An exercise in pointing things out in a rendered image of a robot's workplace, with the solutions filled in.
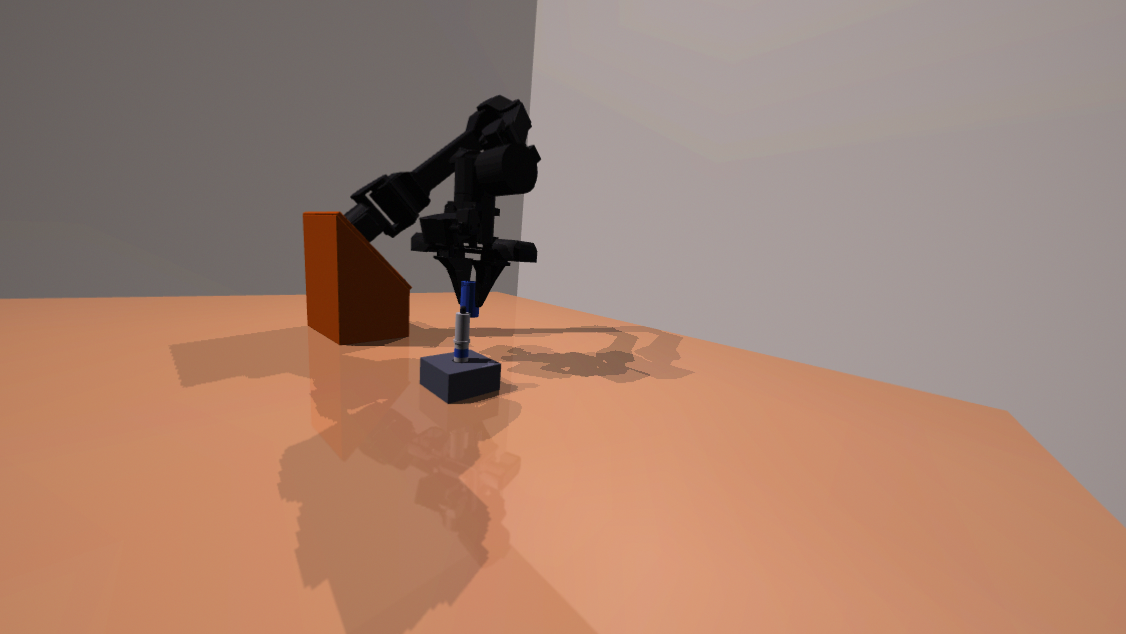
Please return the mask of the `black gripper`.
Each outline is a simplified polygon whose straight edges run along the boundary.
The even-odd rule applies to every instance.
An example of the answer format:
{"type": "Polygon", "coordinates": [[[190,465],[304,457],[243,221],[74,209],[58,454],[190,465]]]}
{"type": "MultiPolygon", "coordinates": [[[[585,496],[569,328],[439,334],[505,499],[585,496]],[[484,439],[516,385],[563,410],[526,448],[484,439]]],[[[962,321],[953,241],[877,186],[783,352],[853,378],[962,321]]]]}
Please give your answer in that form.
{"type": "Polygon", "coordinates": [[[468,238],[454,245],[425,244],[423,234],[415,232],[414,236],[411,238],[411,251],[437,252],[434,259],[439,260],[449,273],[459,304],[461,282],[470,282],[473,265],[476,270],[475,306],[482,307],[504,266],[510,266],[508,261],[537,264],[537,249],[531,242],[493,236],[494,217],[500,216],[500,209],[495,208],[494,199],[479,195],[455,194],[454,200],[448,200],[448,204],[455,205],[455,212],[466,208],[467,204],[475,205],[482,226],[482,241],[477,243],[468,238]],[[470,243],[470,245],[464,245],[464,243],[470,243]],[[477,247],[477,244],[483,244],[483,247],[477,247]],[[465,258],[465,253],[481,255],[481,258],[473,260],[465,258]]]}

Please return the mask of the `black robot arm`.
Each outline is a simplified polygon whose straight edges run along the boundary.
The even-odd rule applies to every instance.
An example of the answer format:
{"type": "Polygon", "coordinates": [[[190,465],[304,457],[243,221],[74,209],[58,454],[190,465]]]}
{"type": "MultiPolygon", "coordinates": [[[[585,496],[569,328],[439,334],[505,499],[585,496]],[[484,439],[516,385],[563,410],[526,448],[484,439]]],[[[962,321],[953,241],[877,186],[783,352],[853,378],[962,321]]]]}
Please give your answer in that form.
{"type": "MultiPolygon", "coordinates": [[[[495,196],[534,189],[540,155],[535,145],[526,146],[531,120],[522,102],[497,95],[479,104],[477,109],[458,139],[414,171],[383,175],[350,196],[357,205],[343,216],[361,236],[369,243],[382,232],[395,238],[415,224],[419,213],[431,202],[430,191],[454,172],[454,195],[479,195],[495,200],[495,196]],[[368,191],[394,225],[365,196],[368,191]]],[[[457,212],[454,208],[454,204],[446,204],[443,214],[420,218],[425,244],[454,245],[468,238],[482,241],[475,205],[467,204],[457,212]]]]}

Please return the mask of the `grey marker with blue band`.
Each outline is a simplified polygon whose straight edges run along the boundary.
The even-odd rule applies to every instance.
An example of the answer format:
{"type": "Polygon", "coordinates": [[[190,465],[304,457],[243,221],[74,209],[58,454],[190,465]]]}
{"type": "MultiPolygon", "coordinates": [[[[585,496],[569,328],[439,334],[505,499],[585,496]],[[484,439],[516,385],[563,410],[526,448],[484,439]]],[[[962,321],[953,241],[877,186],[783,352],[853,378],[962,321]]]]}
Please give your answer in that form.
{"type": "Polygon", "coordinates": [[[461,312],[456,312],[454,361],[468,361],[470,352],[470,313],[465,306],[461,306],[461,312]]]}

